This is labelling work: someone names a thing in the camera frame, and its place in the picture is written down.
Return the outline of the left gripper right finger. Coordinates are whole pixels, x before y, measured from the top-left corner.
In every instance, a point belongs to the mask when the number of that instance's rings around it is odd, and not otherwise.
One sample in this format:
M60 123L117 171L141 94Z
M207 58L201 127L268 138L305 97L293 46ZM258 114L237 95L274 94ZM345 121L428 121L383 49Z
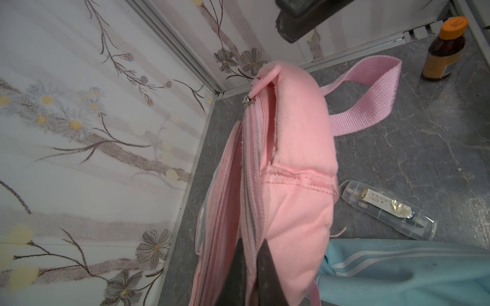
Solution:
M264 240L256 261L260 306L287 306L268 241Z

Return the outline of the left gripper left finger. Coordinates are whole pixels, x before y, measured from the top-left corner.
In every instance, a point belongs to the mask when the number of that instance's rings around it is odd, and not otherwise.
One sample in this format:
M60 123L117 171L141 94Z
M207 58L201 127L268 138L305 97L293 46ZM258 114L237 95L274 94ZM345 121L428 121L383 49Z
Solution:
M246 259L242 239L237 241L234 257L215 306L244 306L246 298Z

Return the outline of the pink backpack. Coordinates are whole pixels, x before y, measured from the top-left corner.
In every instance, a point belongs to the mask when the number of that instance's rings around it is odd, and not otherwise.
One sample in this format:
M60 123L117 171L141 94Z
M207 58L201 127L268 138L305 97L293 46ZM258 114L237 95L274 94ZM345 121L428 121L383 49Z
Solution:
M257 255L268 241L288 305L320 305L315 277L338 200L334 138L392 111L402 62L371 56L319 86L286 62L265 65L244 99L200 209L191 305L214 305L241 238L245 305L259 305Z

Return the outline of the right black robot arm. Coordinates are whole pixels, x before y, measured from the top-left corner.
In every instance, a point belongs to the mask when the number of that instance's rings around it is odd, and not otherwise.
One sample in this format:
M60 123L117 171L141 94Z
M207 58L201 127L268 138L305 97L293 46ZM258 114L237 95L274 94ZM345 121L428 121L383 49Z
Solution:
M352 2L353 0L276 0L275 4L280 9L276 29L288 43L295 43Z

